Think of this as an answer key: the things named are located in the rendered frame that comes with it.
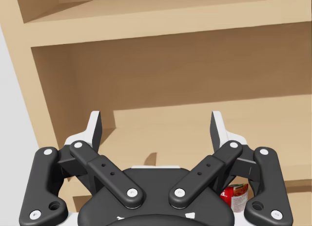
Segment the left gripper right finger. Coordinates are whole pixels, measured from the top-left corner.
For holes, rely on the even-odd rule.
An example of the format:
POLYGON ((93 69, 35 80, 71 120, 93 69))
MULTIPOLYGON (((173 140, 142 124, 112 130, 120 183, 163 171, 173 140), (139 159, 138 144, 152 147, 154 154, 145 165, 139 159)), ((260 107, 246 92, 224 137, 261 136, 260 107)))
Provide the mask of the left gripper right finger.
POLYGON ((233 225, 234 213, 219 197, 235 179, 248 179, 253 191, 244 208, 252 225, 291 225, 293 214, 276 151, 249 148, 244 137, 226 130, 221 112, 213 111, 210 136, 214 153, 204 158, 169 192, 176 209, 191 206, 201 213, 194 221, 204 225, 233 225))

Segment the red and white can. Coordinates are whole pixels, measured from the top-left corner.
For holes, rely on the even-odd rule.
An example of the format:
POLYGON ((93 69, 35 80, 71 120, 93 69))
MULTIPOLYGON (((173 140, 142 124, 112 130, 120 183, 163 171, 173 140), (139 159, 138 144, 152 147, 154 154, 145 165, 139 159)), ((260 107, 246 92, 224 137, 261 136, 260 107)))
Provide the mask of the red and white can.
POLYGON ((243 212, 248 200, 248 188, 248 184, 229 185, 222 191, 220 198, 234 213, 243 212))

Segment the pale wooden shelf unit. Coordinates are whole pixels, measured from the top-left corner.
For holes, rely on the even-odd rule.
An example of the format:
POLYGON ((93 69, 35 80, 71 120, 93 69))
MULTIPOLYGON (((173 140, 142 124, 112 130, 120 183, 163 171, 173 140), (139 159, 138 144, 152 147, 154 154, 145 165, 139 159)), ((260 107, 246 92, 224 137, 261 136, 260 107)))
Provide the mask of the pale wooden shelf unit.
POLYGON ((193 168, 210 116, 276 150, 294 226, 312 226, 312 0, 0 0, 0 224, 32 159, 101 112, 119 168, 193 168))

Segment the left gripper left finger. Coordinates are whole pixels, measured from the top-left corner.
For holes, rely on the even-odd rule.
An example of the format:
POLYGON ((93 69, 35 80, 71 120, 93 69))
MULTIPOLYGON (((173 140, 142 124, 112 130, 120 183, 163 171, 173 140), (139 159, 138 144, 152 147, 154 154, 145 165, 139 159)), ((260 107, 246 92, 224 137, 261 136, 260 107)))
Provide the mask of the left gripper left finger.
POLYGON ((59 197, 64 179, 77 176, 92 195, 102 187, 126 208, 144 202, 143 190, 107 157, 99 155, 101 115, 93 111, 85 131, 68 137, 64 147, 36 151, 19 215, 21 225, 60 225, 69 215, 59 197))

